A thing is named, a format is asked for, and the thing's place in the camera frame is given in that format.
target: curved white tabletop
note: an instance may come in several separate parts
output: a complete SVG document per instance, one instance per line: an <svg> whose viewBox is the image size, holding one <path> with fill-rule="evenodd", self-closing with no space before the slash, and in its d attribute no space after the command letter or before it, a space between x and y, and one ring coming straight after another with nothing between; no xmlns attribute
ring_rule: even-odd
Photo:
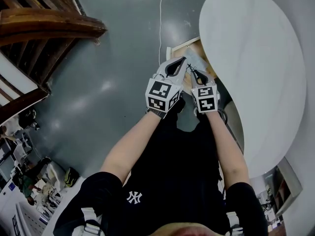
<svg viewBox="0 0 315 236"><path fill-rule="evenodd" d="M272 0L206 0L199 30L239 112L250 177L260 176L285 156L303 115L306 76L298 38Z"/></svg>

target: gray floor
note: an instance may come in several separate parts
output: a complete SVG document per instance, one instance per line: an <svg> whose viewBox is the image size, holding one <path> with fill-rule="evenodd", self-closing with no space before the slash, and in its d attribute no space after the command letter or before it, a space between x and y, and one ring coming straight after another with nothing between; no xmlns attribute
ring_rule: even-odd
<svg viewBox="0 0 315 236"><path fill-rule="evenodd" d="M81 41L70 52L53 76L52 95L36 105L41 129L31 137L39 153L87 177L143 116L148 79L158 68L159 1L80 0L108 32L100 46ZM161 62L166 46L199 36L204 1L163 0ZM178 127L191 131L197 119L185 99Z"/></svg>

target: white table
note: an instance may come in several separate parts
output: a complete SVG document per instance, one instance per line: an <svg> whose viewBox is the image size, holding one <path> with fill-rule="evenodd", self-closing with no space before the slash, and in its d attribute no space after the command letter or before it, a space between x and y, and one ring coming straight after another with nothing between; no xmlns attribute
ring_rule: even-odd
<svg viewBox="0 0 315 236"><path fill-rule="evenodd" d="M260 176L285 156L303 115L306 76L298 38L272 0L206 0L199 31L239 112L250 177Z"/></svg>

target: person in green shirt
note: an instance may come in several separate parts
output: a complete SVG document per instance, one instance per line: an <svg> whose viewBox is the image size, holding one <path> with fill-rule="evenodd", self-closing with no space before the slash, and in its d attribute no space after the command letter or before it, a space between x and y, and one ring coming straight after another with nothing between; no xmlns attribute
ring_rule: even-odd
<svg viewBox="0 0 315 236"><path fill-rule="evenodd" d="M49 157L45 157L40 160L35 167L26 171L23 175L19 175L19 188L31 206L35 205L35 201L31 197L31 194L33 193L32 190L36 189L37 191L41 191L40 188L35 186L38 182L37 175L40 173L42 168L50 162L51 159Z"/></svg>

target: white cable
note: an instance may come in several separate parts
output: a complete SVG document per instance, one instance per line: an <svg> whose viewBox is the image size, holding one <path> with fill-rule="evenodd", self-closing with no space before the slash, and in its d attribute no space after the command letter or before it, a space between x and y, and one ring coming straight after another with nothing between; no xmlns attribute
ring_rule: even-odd
<svg viewBox="0 0 315 236"><path fill-rule="evenodd" d="M160 62L161 47L162 47L161 30L162 30L162 0L160 0L159 2L159 49L158 49L158 64L159 65L161 65L161 62Z"/></svg>

